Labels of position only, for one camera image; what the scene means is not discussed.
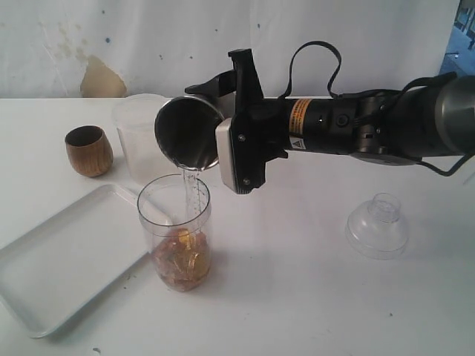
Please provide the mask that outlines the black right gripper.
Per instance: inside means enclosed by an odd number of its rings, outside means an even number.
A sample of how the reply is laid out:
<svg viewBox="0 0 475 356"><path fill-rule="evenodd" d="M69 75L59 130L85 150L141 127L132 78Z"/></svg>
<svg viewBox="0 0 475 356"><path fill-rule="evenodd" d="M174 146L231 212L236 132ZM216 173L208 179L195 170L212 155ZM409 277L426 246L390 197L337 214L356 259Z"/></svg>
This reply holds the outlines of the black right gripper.
<svg viewBox="0 0 475 356"><path fill-rule="evenodd" d="M252 50L228 52L233 69L185 88L186 94L235 94L237 118L215 130L221 179L236 194L265 181L266 163L289 151L345 155L383 165L401 160L380 137L384 94L344 94L334 99L265 99Z"/></svg>

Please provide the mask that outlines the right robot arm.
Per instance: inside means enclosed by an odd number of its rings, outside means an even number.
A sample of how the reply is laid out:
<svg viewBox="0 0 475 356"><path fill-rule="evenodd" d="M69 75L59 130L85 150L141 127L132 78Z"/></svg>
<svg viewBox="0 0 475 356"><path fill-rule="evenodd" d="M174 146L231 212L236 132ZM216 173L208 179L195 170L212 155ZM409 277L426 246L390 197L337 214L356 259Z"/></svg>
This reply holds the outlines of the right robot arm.
<svg viewBox="0 0 475 356"><path fill-rule="evenodd" d="M380 165L427 166L456 156L449 177L474 156L474 78L454 72L414 79L400 90L294 98L287 88L265 98L251 50L229 53L233 68L186 88L188 94L235 95L234 115L215 131L223 183L248 194L266 181L266 164L290 151L352 156Z"/></svg>

